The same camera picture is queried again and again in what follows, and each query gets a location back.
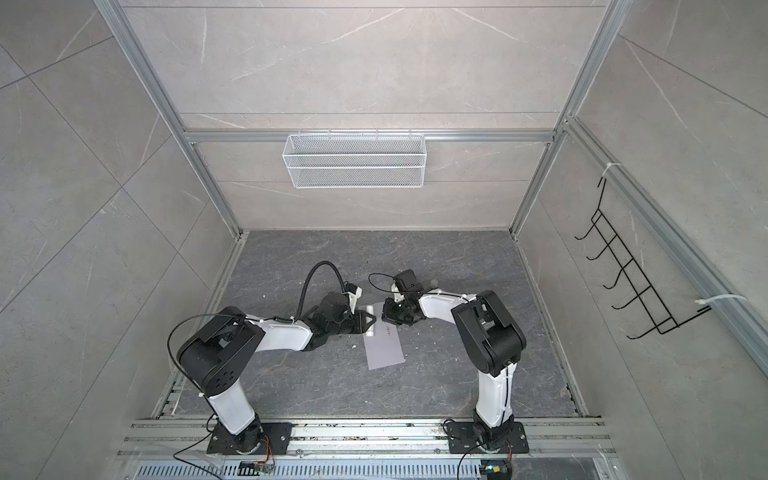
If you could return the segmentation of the grey purple envelope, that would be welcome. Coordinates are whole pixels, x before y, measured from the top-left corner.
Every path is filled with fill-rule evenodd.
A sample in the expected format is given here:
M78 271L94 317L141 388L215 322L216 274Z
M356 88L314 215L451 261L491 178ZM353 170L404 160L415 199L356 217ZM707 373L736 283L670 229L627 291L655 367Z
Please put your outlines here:
M383 320L383 303L366 305L365 311L375 317L375 322L364 334L368 369L377 370L403 364L405 356L397 327Z

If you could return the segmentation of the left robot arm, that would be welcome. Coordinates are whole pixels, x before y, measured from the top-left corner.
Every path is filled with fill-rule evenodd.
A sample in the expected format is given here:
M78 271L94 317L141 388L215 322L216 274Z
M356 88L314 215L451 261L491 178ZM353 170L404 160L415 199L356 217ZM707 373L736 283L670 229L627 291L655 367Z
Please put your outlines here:
M243 444L261 432L258 415L240 381L255 354L312 351L334 335L365 334L375 322L373 313L347 306L314 307L303 319L259 318L226 307L213 314L171 358L202 393L218 424Z

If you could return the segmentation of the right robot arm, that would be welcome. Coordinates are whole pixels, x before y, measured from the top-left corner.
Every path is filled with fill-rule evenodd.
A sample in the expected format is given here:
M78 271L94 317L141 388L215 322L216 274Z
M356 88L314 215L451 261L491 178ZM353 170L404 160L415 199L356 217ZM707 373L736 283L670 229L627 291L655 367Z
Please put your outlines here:
M482 448L498 449L513 435L514 373L527 340L492 290L455 294L440 289L396 293L384 301L382 320L413 325L427 319L456 326L465 352L478 371L473 431Z

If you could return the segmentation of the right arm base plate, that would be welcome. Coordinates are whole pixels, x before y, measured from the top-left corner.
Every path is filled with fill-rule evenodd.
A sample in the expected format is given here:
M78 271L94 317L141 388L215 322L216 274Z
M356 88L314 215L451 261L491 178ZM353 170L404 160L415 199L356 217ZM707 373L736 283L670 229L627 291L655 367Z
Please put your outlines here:
M452 454L502 453L528 454L530 447L522 423L511 420L499 427L481 421L459 422L446 419L441 424Z

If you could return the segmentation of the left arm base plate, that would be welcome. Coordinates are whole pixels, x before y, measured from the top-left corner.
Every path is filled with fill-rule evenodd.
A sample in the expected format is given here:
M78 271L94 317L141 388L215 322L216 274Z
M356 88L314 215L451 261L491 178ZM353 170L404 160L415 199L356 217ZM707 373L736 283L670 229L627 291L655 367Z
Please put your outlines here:
M293 425L288 422L260 423L233 435L224 426L214 427L206 452L221 455L263 455L267 447L275 455L287 453Z

